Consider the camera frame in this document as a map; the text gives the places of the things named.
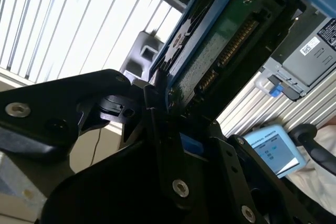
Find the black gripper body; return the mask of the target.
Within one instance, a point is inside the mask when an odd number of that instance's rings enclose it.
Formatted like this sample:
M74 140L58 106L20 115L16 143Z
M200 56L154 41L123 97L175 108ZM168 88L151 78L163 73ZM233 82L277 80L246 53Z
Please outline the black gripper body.
M210 162L185 155L194 197L190 210L161 192L155 155L127 147L64 180L49 196L41 223L235 223L223 181Z

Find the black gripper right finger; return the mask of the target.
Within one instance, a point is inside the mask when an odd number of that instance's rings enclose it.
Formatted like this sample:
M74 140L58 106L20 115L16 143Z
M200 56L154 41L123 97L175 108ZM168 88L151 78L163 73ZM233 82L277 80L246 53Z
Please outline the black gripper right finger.
M225 183L230 223L317 223L246 140L226 138L216 121L209 125L209 161Z

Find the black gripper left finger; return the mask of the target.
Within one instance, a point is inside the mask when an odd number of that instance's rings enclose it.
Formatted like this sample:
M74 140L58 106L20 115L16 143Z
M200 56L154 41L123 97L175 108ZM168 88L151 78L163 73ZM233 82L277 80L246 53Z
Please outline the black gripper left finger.
M138 86L115 70L100 70L4 91L1 150L42 164L60 163L79 136L121 122L125 148L145 144L155 155L161 192L190 210L194 197L179 119L165 105L166 84L163 73Z

